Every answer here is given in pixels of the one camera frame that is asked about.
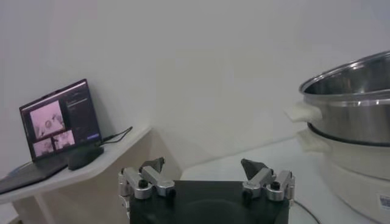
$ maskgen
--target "white table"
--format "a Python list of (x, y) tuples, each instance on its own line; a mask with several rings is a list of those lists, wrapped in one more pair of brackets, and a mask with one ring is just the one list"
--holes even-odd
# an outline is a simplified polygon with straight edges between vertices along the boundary
[(37, 184), (23, 187), (6, 194), (1, 194), (0, 204), (34, 196), (47, 223), (52, 224), (54, 223), (54, 219), (52, 218), (52, 215), (50, 214), (44, 198), (41, 196), (41, 193), (52, 191), (60, 187), (69, 186), (71, 184), (88, 180), (99, 175), (111, 164), (113, 164), (121, 155), (128, 151), (128, 149), (130, 149), (150, 130), (151, 128), (149, 126), (134, 127), (133, 130), (122, 139), (122, 141), (104, 146), (104, 153), (89, 165), (74, 171), (64, 169), (53, 177), (50, 177), (49, 179)]
[[(330, 192), (319, 171), (318, 164), (322, 163), (322, 157), (303, 153), (296, 139), (190, 167), (184, 170), (181, 180), (244, 181), (246, 176), (240, 163), (242, 158), (265, 163), (277, 173), (283, 169), (291, 170), (296, 177), (296, 200), (310, 209), (323, 224), (373, 223)], [(291, 224), (313, 223), (296, 205), (291, 211)]]

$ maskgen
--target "pot handle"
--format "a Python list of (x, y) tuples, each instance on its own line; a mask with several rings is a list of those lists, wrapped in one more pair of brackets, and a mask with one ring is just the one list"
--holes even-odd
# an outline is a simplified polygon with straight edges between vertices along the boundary
[(315, 136), (309, 129), (298, 132), (297, 139), (304, 152), (330, 152), (332, 149), (325, 141)]
[(304, 101), (297, 102), (294, 106), (285, 109), (285, 114), (292, 122), (313, 122), (322, 119), (321, 110)]

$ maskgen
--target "black mouse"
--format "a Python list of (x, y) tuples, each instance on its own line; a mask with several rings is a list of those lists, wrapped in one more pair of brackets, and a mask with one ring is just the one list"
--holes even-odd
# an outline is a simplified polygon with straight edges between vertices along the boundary
[(76, 149), (69, 157), (68, 169), (77, 170), (94, 161), (104, 152), (103, 147), (89, 146)]

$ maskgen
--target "pink image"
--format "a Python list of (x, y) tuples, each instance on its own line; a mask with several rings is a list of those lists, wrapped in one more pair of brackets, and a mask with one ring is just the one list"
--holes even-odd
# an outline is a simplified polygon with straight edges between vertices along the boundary
[(30, 116), (37, 139), (65, 129), (58, 101), (32, 111)]
[(41, 156), (53, 152), (50, 138), (34, 143), (35, 156)]
[(73, 133), (71, 130), (56, 135), (53, 139), (57, 150), (74, 144)]

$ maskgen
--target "power cord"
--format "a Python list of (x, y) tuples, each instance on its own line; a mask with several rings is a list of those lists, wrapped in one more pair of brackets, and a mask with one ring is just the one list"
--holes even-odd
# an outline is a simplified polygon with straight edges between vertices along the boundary
[(303, 208), (307, 213), (309, 213), (313, 219), (315, 219), (315, 221), (318, 223), (318, 224), (321, 224), (321, 222), (319, 221), (319, 219), (306, 207), (304, 206), (303, 204), (301, 204), (301, 202), (299, 201), (296, 201), (294, 200), (294, 203), (299, 205), (301, 208)]
[[(117, 143), (117, 142), (120, 142), (131, 130), (133, 129), (133, 126), (127, 128), (126, 130), (118, 133), (118, 134), (115, 134), (115, 135), (110, 135), (108, 137), (105, 137), (103, 138), (102, 142), (99, 144), (99, 146), (102, 146), (102, 145), (106, 145), (106, 144), (112, 144), (112, 143)], [(115, 141), (109, 141), (119, 135), (122, 135), (118, 140), (115, 140)]]

